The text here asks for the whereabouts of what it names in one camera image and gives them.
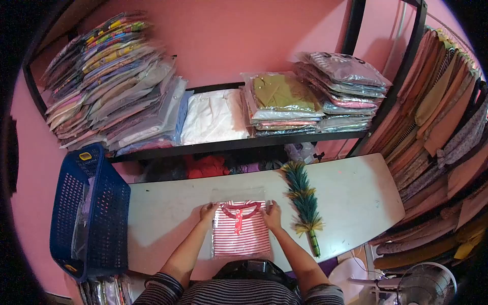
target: feather duster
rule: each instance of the feather duster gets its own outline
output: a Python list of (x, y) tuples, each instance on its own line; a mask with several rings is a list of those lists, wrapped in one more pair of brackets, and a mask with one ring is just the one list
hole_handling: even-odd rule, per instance
[(315, 188), (309, 185), (305, 163), (291, 161), (283, 165), (281, 170), (285, 172), (289, 187), (287, 196), (299, 213), (300, 221), (295, 224), (295, 231), (300, 236), (307, 233), (314, 255), (320, 257), (320, 248), (315, 231), (322, 231), (324, 224), (317, 211)]

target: stack of packaged clothes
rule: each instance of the stack of packaged clothes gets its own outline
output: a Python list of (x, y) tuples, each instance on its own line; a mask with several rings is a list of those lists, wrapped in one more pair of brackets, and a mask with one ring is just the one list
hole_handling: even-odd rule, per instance
[(324, 113), (312, 91), (292, 72), (241, 73), (248, 125), (256, 136), (315, 133)]
[(143, 285), (143, 279), (116, 275), (89, 279), (78, 289), (83, 305), (132, 305)]
[(51, 61), (43, 76), (54, 99), (47, 123), (61, 148), (101, 142), (115, 153), (178, 144), (191, 92), (175, 76), (176, 56), (144, 36), (148, 27), (144, 12), (120, 13)]
[(321, 132), (367, 130), (392, 83), (371, 64), (345, 54), (300, 52), (293, 72), (319, 97)]

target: clothing rack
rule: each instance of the clothing rack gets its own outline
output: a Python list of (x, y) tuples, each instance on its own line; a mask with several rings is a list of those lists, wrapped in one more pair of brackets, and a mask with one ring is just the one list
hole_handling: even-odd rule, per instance
[[(417, 11), (415, 16), (415, 23), (412, 31), (412, 35), (410, 37), (404, 58), (400, 65), (400, 68), (397, 72), (397, 75), (393, 81), (393, 86), (390, 88), (386, 98), (382, 102), (380, 108), (376, 113), (376, 117), (373, 119), (372, 126), (369, 130), (369, 133), (366, 131), (359, 131), (359, 132), (337, 132), (337, 133), (317, 133), (317, 134), (301, 134), (301, 135), (280, 135), (280, 136), (270, 136), (270, 137), (260, 137), (260, 138), (251, 138), (251, 139), (243, 139), (243, 140), (234, 140), (234, 141), (225, 141), (225, 142), (215, 142), (215, 143), (203, 143), (203, 144), (195, 144), (195, 145), (186, 145), (186, 146), (175, 146), (170, 148), (156, 148), (156, 149), (148, 149), (139, 152), (134, 152), (127, 155), (122, 155), (116, 158), (111, 158), (111, 162), (123, 162), (123, 161), (137, 161), (137, 160), (147, 160), (147, 159), (154, 159), (160, 157), (168, 157), (168, 156), (177, 156), (183, 154), (194, 154), (194, 153), (202, 153), (202, 152), (214, 152), (214, 151), (222, 151), (222, 150), (232, 150), (232, 149), (240, 149), (240, 148), (249, 148), (249, 147), (261, 147), (261, 146), (269, 146), (269, 145), (282, 145), (287, 143), (301, 143), (301, 142), (317, 142), (317, 141), (329, 141), (329, 140), (345, 140), (345, 139), (359, 139), (354, 146), (355, 148), (362, 142), (365, 142), (368, 135), (372, 134), (374, 130), (379, 126), (381, 121), (385, 118), (388, 114), (390, 109), (393, 107), (396, 101), (396, 95), (400, 90), (407, 74), (412, 66), (415, 54), (417, 53), (417, 49), (420, 44), (420, 40), (422, 39), (422, 34), (424, 30), (424, 24), (426, 19), (427, 13), (427, 4), (424, 0), (402, 0), (408, 4), (413, 5)], [(56, 22), (61, 18), (63, 13), (72, 5), (74, 0), (70, 1), (61, 1), (59, 0), (55, 5), (53, 5), (51, 9), (51, 14), (47, 17), (44, 23), (40, 25), (34, 39), (29, 46), (28, 52), (24, 58), (22, 64), (22, 70), (24, 72), (24, 76), (26, 78), (27, 87), (31, 93), (31, 96), (36, 104), (39, 112), (41, 115), (46, 119), (46, 105), (43, 102), (43, 99), (37, 89), (34, 77), (30, 70), (30, 64), (38, 55), (39, 48), (42, 44), (42, 41), (49, 33), (50, 29), (56, 24)], [(344, 54), (353, 55), (354, 49), (357, 43), (357, 39), (359, 36), (359, 32), (361, 29), (361, 23), (363, 20), (364, 10), (365, 10), (366, 0), (352, 0), (350, 13), (349, 16), (345, 17), (348, 18), (347, 30), (345, 35), (344, 44), (342, 47), (341, 52)], [(71, 33), (71, 35), (77, 34), (77, 26), (79, 23), (75, 24), (71, 30), (68, 30), (67, 33)], [(213, 91), (213, 90), (222, 90), (222, 89), (230, 89), (230, 88), (238, 88), (242, 83), (227, 83), (227, 84), (216, 84), (198, 88), (191, 88), (188, 90), (195, 90), (197, 92), (206, 92), (206, 91)]]
[(449, 38), (454, 40), (456, 43), (461, 44), (465, 48), (463, 51), (465, 51), (466, 53), (469, 53), (473, 58), (476, 58), (473, 49), (471, 49), (471, 46), (468, 43), (466, 43), (456, 32), (454, 32), (444, 22), (440, 21), (437, 17), (435, 17), (431, 13), (427, 12), (427, 16), (431, 17), (432, 19), (434, 19), (435, 21), (440, 23), (448, 32), (450, 32), (452, 35), (454, 35), (454, 38), (453, 37), (449, 37)]

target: cable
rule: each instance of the cable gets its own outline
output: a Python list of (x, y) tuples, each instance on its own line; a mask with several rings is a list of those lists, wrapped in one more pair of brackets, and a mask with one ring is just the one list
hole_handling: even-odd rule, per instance
[(361, 266), (361, 265), (358, 263), (358, 261), (356, 260), (356, 256), (354, 256), (354, 250), (351, 250), (350, 252), (351, 252), (351, 254), (352, 254), (352, 257), (354, 258), (354, 261), (356, 262), (356, 264), (358, 264), (359, 268), (361, 268), (362, 270), (364, 270), (364, 271), (366, 271), (366, 272), (374, 272), (374, 273), (377, 273), (377, 274), (379, 274), (380, 276), (382, 276), (382, 277), (384, 277), (384, 278), (387, 278), (387, 277), (386, 277), (384, 274), (379, 273), (378, 271), (375, 271), (375, 270), (374, 270), (374, 271), (369, 271), (369, 270), (364, 269), (364, 268), (363, 268), (363, 266)]
[(397, 37), (395, 38), (395, 41), (393, 42), (393, 45), (391, 46), (390, 55), (388, 56), (388, 59), (386, 60), (385, 67), (383, 68), (383, 74), (388, 72), (387, 69), (389, 68), (390, 63), (391, 63), (391, 57), (393, 55), (393, 52), (395, 52), (395, 47), (398, 44), (398, 40), (400, 40), (400, 36), (402, 35), (403, 22), (405, 21), (405, 12), (406, 11), (407, 11), (407, 3), (403, 2), (403, 13), (402, 13), (402, 18), (400, 19), (400, 24), (398, 26)]

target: table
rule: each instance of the table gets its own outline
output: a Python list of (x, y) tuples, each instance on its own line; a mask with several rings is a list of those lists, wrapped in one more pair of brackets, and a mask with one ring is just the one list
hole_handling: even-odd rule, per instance
[[(354, 249), (386, 231), (405, 216), (395, 182), (381, 154), (372, 154), (306, 167), (310, 184), (317, 189), (318, 210), (324, 230), (318, 231), (322, 262)], [(293, 230), (297, 217), (285, 196), (287, 184), (280, 170), (202, 179), (130, 184), (128, 259), (132, 271), (153, 274), (199, 220), (202, 204), (219, 189), (245, 190), (263, 187), (265, 200), (282, 208), (282, 226), (308, 253), (306, 234)], [(270, 259), (283, 271), (291, 267), (278, 241), (270, 232)], [(210, 279), (228, 261), (211, 258), (208, 233), (192, 273), (193, 280)]]

